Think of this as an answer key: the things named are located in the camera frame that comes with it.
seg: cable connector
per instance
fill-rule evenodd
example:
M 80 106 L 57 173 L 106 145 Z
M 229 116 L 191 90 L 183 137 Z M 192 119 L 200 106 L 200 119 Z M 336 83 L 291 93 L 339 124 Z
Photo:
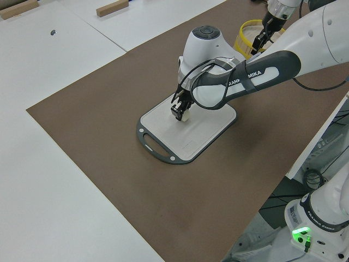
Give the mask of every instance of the cable connector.
M 305 242 L 305 250 L 304 250 L 305 253 L 308 252 L 310 246 L 311 246 L 311 236 L 307 236 L 306 242 Z

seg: brown table surface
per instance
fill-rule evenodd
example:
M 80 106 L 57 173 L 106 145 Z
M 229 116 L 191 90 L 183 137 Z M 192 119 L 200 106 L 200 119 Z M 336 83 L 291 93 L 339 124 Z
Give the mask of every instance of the brown table surface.
M 194 162 L 152 157 L 136 123 L 175 91 L 189 32 L 214 25 L 233 43 L 243 22 L 265 12 L 226 1 L 28 109 L 166 262 L 220 261 L 348 91 L 285 82 L 232 101 L 238 121 Z M 346 72 L 347 64 L 300 79 L 324 87 Z

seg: yellow bucket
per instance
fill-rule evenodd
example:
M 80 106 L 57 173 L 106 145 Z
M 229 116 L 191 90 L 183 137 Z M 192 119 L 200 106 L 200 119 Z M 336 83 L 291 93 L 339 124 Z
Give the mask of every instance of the yellow bucket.
M 251 51 L 253 41 L 262 30 L 262 20 L 249 20 L 243 23 L 243 25 L 240 27 L 239 35 L 234 43 L 235 50 L 240 52 L 246 59 L 249 59 L 252 56 Z M 281 29 L 279 32 L 275 32 L 271 37 L 271 40 L 276 41 L 282 35 L 282 33 L 284 33 L 284 31 L 284 29 Z M 271 42 L 267 42 L 264 45 L 264 49 L 259 49 L 259 52 L 265 51 L 269 46 L 271 46 Z

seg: wooden block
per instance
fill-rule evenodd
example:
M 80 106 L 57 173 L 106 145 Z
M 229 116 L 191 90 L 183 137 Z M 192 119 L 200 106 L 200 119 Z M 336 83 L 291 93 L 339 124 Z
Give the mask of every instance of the wooden block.
M 15 15 L 22 14 L 38 6 L 39 6 L 38 0 L 28 0 L 23 3 L 14 5 L 13 7 L 0 10 L 0 16 L 3 20 L 6 20 L 8 18 L 11 18 Z
M 104 7 L 100 7 L 96 9 L 97 15 L 99 17 L 111 14 L 112 12 L 115 12 L 117 10 L 123 9 L 125 7 L 129 6 L 129 1 L 128 0 L 118 0 L 114 3 L 108 4 Z

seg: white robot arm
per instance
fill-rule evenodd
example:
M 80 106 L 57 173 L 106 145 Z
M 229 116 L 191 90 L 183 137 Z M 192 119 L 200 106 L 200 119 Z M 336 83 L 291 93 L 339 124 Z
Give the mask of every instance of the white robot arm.
M 180 120 L 192 103 L 219 109 L 240 96 L 348 62 L 348 11 L 348 0 L 318 8 L 292 24 L 267 51 L 248 61 L 225 42 L 217 28 L 194 29 L 179 58 L 179 85 L 173 97 L 173 101 L 178 98 L 178 105 L 172 107 L 173 114 Z

